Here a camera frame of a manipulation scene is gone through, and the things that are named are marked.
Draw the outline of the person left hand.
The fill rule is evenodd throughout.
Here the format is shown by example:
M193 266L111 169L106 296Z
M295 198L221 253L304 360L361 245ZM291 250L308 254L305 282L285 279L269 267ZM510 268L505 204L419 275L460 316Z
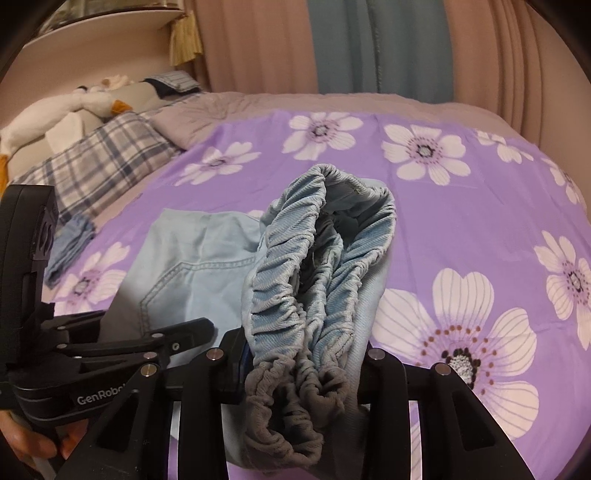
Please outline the person left hand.
M9 410L1 411L1 431L17 458L35 468L34 458L50 459L60 454L69 458L87 432L88 421L81 420L64 427L64 436L56 446L49 438L19 424Z

